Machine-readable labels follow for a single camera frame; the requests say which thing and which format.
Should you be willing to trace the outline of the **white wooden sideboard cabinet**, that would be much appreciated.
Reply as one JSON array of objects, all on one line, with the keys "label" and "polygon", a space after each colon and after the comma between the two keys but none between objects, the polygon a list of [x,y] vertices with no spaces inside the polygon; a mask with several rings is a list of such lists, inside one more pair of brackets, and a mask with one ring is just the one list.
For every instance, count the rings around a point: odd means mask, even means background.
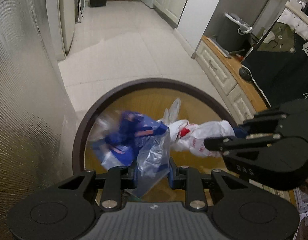
[{"label": "white wooden sideboard cabinet", "polygon": [[210,38],[202,36],[195,59],[237,123],[268,109],[254,85],[240,77],[241,62],[236,57],[226,57]]}]

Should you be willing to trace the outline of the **clear plastic bag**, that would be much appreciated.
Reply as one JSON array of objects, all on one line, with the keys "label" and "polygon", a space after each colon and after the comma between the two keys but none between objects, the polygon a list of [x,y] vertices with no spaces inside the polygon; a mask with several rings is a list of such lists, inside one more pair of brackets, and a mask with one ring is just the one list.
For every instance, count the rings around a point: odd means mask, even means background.
[{"label": "clear plastic bag", "polygon": [[137,186],[129,193],[141,198],[170,172],[170,131],[136,139]]}]

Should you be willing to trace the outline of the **white red plastic bag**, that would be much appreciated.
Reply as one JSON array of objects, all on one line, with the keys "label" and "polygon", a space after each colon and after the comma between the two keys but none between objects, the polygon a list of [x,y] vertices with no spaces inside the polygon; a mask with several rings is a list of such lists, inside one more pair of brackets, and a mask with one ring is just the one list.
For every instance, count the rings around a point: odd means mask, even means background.
[{"label": "white red plastic bag", "polygon": [[208,150],[204,140],[220,137],[234,137],[234,129],[226,120],[208,121],[201,125],[192,124],[189,120],[178,120],[181,100],[175,99],[169,109],[166,109],[160,121],[166,124],[170,131],[171,148],[177,152],[189,151],[197,157],[221,156],[220,151]]}]

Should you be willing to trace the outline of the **crushed blue soda can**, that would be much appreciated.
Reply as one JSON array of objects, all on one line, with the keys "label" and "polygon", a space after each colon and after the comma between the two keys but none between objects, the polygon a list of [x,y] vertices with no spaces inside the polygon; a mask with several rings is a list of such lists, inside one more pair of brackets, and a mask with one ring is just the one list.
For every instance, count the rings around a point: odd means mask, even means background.
[{"label": "crushed blue soda can", "polygon": [[101,165],[109,170],[130,166],[138,155],[136,139],[163,134],[168,127],[147,115],[133,111],[115,111],[97,117],[88,143]]}]

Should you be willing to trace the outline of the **round wooden trash bin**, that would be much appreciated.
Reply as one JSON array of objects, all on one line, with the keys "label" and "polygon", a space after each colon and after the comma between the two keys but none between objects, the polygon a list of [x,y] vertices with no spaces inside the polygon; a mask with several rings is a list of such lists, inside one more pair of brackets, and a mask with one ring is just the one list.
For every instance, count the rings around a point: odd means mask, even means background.
[{"label": "round wooden trash bin", "polygon": [[236,124],[211,95],[186,83],[163,78],[130,81],[95,100],[83,115],[74,139],[74,172],[106,172],[116,166],[136,169],[137,188],[126,189],[133,202],[182,201],[167,178],[173,158],[200,172],[225,168],[218,152],[204,147],[214,137],[262,138]]}]

